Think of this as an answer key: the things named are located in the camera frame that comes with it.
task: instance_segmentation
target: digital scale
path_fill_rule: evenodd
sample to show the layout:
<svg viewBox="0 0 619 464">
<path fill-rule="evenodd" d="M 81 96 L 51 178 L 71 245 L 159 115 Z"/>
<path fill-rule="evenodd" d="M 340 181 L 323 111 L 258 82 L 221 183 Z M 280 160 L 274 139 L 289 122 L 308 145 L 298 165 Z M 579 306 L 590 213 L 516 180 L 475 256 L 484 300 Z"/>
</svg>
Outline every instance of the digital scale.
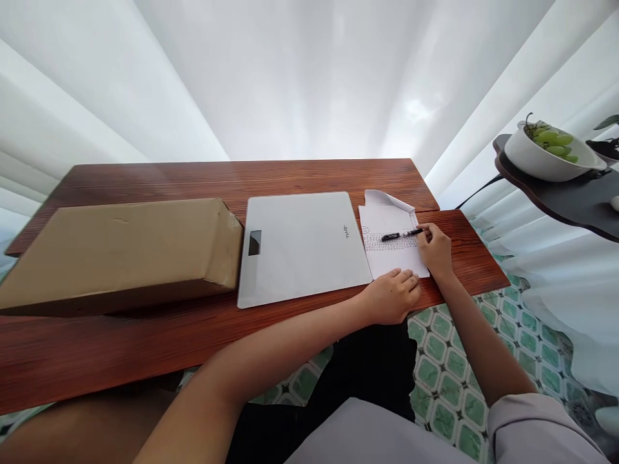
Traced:
<svg viewBox="0 0 619 464">
<path fill-rule="evenodd" d="M 370 282 L 347 192 L 249 199 L 239 308 Z"/>
</svg>

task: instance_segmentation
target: sleeve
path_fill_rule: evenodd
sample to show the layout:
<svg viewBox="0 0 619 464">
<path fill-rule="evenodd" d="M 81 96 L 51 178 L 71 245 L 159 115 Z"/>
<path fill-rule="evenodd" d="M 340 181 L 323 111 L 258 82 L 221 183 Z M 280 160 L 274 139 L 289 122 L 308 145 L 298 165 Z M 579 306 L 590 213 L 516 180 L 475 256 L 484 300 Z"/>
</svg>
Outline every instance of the sleeve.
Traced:
<svg viewBox="0 0 619 464">
<path fill-rule="evenodd" d="M 488 433 L 497 464 L 608 463 L 563 405 L 549 396 L 501 398 L 490 408 Z"/>
</svg>

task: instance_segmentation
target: finger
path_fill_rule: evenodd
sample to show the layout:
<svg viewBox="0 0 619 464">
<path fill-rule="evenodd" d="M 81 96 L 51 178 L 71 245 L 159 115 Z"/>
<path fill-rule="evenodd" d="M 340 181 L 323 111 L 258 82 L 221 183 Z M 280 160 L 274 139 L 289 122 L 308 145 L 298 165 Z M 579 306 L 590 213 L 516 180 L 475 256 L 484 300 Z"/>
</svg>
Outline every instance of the finger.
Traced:
<svg viewBox="0 0 619 464">
<path fill-rule="evenodd" d="M 433 222 L 428 222 L 427 224 L 419 224 L 417 229 L 429 230 L 432 235 L 442 234 L 442 231 L 438 228 L 436 224 Z"/>
<path fill-rule="evenodd" d="M 415 304 L 421 296 L 421 285 L 416 285 L 409 293 L 411 297 L 411 305 Z"/>
<path fill-rule="evenodd" d="M 427 245 L 427 235 L 426 232 L 424 232 L 423 234 L 419 234 L 417 235 L 417 243 L 419 244 L 420 247 L 424 247 Z"/>
<path fill-rule="evenodd" d="M 399 273 L 396 277 L 396 280 L 398 280 L 399 282 L 405 282 L 412 275 L 413 275 L 413 272 L 410 269 L 407 269 Z"/>
<path fill-rule="evenodd" d="M 413 274 L 408 279 L 406 279 L 406 281 L 404 282 L 404 285 L 406 286 L 406 289 L 408 291 L 411 291 L 412 289 L 415 288 L 415 286 L 417 285 L 417 282 L 419 282 L 419 276 L 417 274 Z"/>
<path fill-rule="evenodd" d="M 394 270 L 389 271 L 388 273 L 386 273 L 385 275 L 387 277 L 396 277 L 399 273 L 400 273 L 401 269 L 399 267 L 396 267 Z"/>
</svg>

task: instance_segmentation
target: pen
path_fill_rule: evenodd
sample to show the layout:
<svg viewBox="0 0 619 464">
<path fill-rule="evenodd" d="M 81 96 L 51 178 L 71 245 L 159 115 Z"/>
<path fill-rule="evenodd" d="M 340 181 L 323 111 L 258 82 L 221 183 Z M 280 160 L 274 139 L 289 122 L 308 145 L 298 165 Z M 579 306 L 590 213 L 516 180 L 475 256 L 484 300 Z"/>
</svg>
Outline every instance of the pen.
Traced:
<svg viewBox="0 0 619 464">
<path fill-rule="evenodd" d="M 411 235 L 417 235 L 418 233 L 421 233 L 423 231 L 423 229 L 416 229 L 414 231 L 408 231 L 403 233 L 387 234 L 382 236 L 381 241 L 386 242 L 387 240 L 393 240 L 394 238 L 398 237 L 410 237 Z"/>
</svg>

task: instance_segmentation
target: curtain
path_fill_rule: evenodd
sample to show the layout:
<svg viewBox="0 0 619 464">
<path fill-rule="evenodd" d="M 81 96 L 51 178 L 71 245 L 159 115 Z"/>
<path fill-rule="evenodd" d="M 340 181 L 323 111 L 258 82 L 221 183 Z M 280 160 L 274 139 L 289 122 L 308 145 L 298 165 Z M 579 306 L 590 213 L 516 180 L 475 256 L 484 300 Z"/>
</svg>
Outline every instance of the curtain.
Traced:
<svg viewBox="0 0 619 464">
<path fill-rule="evenodd" d="M 409 157 L 443 208 L 529 111 L 619 108 L 614 0 L 0 0 L 0 243 L 81 163 Z"/>
<path fill-rule="evenodd" d="M 572 373 L 583 385 L 619 395 L 619 244 L 546 216 L 506 180 L 463 207 L 485 229 L 490 252 L 512 256 L 503 269 L 526 278 L 522 301 L 574 344 Z"/>
</svg>

